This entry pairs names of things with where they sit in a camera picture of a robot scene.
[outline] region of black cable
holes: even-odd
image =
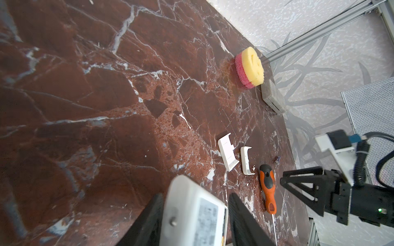
[[[394,190],[394,187],[386,185],[385,183],[383,183],[383,181],[380,180],[380,171],[382,170],[383,166],[385,165],[385,163],[390,160],[391,158],[394,157],[394,150],[391,151],[388,155],[386,155],[385,157],[383,157],[376,165],[376,180],[383,185],[384,187],[390,189],[390,190]]]
[[[394,136],[386,134],[386,133],[383,133],[383,132],[371,131],[371,132],[368,132],[368,133],[364,134],[364,136],[366,136],[367,139],[369,139],[371,137],[380,137],[380,138],[389,140],[391,142],[394,142]],[[365,145],[364,145],[364,144],[366,144],[365,140],[361,141],[361,142],[359,142],[357,144],[357,149],[359,148],[359,144],[360,144],[360,148],[366,148]],[[356,152],[356,154],[357,154],[357,160],[356,160],[355,169],[354,169],[354,172],[353,172],[353,178],[354,178],[355,184],[357,184],[358,186],[363,186],[364,183],[365,183],[365,177],[364,176],[366,175],[364,164],[365,164],[366,156],[368,155],[368,151],[365,152],[365,154],[366,154],[365,156],[363,156],[362,153],[361,153],[360,157],[359,157],[359,154],[357,152]],[[387,154],[385,157],[383,157],[377,163],[377,165],[376,165],[376,173],[375,173],[376,180],[382,186],[384,186],[384,187],[386,187],[386,188],[388,188],[390,190],[394,190],[394,187],[383,183],[383,181],[380,179],[379,176],[380,176],[380,172],[381,172],[383,166],[385,165],[385,163],[387,161],[389,161],[393,157],[394,157],[394,151],[391,151],[389,154]]]
[[[353,169],[353,179],[354,185],[358,187],[362,187],[365,184],[366,179],[366,171],[365,171],[365,159],[367,159],[368,151],[370,145],[366,140],[357,143],[356,148],[356,163],[354,164]]]

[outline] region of white plastic bracket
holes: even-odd
[[[231,171],[239,162],[234,155],[234,145],[230,142],[230,134],[225,135],[217,142],[227,171]]]
[[[353,168],[356,163],[356,154],[354,147],[347,147],[336,150],[327,134],[321,134],[315,137],[321,152],[329,151],[334,157],[347,182],[353,186]]]
[[[249,168],[249,157],[247,156],[247,150],[251,149],[252,147],[241,147],[241,160],[242,160],[242,171],[245,175],[253,175],[255,173],[250,171]]]

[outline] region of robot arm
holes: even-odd
[[[281,185],[320,216],[328,212],[337,216],[337,222],[347,225],[348,214],[353,214],[377,226],[394,227],[394,189],[379,178],[380,170],[394,157],[394,151],[377,165],[376,178],[383,187],[365,183],[364,165],[370,147],[367,139],[371,137],[394,142],[393,136],[378,132],[347,136],[338,130],[316,136],[320,150],[329,151],[341,171],[323,170],[319,166],[287,171],[283,172]]]

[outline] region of yellow sponge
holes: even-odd
[[[246,77],[254,86],[264,82],[264,69],[256,51],[248,47],[242,52],[242,66]]]

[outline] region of screwdriver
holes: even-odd
[[[275,177],[273,175],[272,168],[267,164],[263,164],[260,166],[260,184],[266,196],[267,212],[272,215],[272,225],[273,225],[273,232],[275,235],[275,245],[277,246],[278,242],[276,238],[275,220],[273,217],[273,215],[276,214],[276,202],[274,197]]]

